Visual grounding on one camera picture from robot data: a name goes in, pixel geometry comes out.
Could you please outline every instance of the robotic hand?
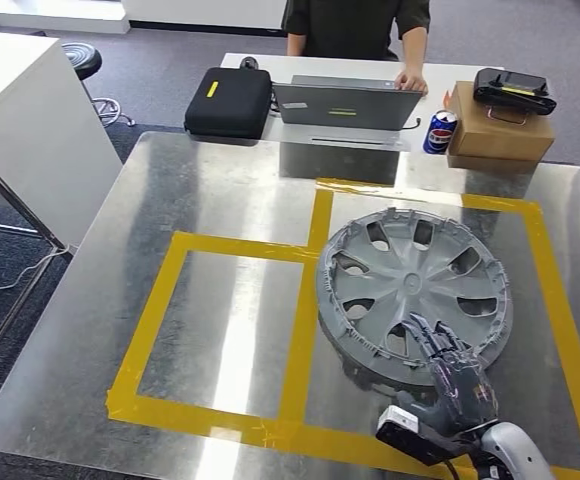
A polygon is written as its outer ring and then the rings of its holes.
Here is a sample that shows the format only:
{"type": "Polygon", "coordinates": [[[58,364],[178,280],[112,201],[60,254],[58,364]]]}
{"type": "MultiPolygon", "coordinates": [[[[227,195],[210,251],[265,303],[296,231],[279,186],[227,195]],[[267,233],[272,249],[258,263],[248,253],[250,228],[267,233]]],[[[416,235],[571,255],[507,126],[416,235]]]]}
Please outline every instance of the robotic hand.
{"type": "Polygon", "coordinates": [[[433,405],[397,393],[379,419],[377,438],[426,465],[470,455],[482,480],[554,480],[525,432],[499,422],[498,404],[483,367],[452,329],[434,330],[416,313],[404,320],[426,358],[439,398],[433,405]]]}

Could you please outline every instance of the person's hand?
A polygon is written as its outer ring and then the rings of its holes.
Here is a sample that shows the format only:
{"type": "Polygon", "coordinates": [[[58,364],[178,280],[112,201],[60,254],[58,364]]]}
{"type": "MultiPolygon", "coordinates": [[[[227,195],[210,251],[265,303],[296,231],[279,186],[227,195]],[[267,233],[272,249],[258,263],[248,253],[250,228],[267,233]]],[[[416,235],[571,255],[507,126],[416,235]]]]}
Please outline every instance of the person's hand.
{"type": "Polygon", "coordinates": [[[394,86],[397,90],[415,90],[423,92],[424,95],[428,93],[428,84],[424,79],[421,69],[418,67],[406,66],[405,70],[396,76],[394,86]]]}

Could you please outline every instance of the white cable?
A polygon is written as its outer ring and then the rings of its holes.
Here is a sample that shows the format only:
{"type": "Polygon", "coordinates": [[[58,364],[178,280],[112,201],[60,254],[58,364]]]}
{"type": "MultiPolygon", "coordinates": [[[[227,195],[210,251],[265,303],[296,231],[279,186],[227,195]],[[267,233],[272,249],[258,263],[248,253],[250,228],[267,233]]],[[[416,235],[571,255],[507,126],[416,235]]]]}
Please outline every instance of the white cable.
{"type": "Polygon", "coordinates": [[[55,253],[51,253],[49,255],[45,255],[45,257],[42,258],[41,260],[39,260],[39,262],[37,262],[35,265],[33,265],[31,267],[26,267],[26,268],[24,269],[24,271],[20,273],[18,277],[17,277],[17,280],[15,280],[15,283],[11,283],[10,285],[5,285],[5,286],[2,286],[2,287],[0,287],[0,291],[1,290],[8,290],[8,289],[11,289],[11,288],[16,287],[17,285],[19,284],[20,281],[21,281],[21,278],[23,278],[24,275],[25,275],[26,273],[27,273],[27,272],[29,272],[30,270],[36,270],[37,268],[39,268],[39,266],[41,266],[43,262],[45,262],[46,260],[49,260],[49,259],[53,258],[53,257],[58,257],[60,255],[65,255],[66,253],[68,252],[68,250],[70,250],[70,247],[74,247],[74,245],[70,245],[70,244],[66,245],[66,248],[64,248],[64,249],[63,249],[63,250],[61,250],[60,252],[55,252],[55,253]]]}

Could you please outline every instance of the black case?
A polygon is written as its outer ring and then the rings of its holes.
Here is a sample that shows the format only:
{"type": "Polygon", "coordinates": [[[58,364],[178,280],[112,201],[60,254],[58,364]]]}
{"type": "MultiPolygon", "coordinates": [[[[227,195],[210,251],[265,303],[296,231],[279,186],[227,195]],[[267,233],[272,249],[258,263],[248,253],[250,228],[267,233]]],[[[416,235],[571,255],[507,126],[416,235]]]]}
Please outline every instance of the black case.
{"type": "Polygon", "coordinates": [[[525,73],[484,68],[474,79],[473,98],[493,107],[508,107],[550,115],[556,102],[550,97],[547,81],[525,73]]]}
{"type": "Polygon", "coordinates": [[[265,70],[211,68],[186,111],[184,126],[194,135],[258,140],[271,94],[265,70]]]}

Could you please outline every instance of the black shirt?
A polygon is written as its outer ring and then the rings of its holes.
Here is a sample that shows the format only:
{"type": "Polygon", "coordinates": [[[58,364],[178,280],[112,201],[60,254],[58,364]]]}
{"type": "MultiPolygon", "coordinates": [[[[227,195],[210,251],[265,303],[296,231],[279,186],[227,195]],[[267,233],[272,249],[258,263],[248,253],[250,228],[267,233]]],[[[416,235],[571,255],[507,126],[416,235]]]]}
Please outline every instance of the black shirt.
{"type": "Polygon", "coordinates": [[[395,19],[399,38],[427,30],[430,0],[287,0],[282,27],[307,35],[307,56],[383,60],[395,19]]]}

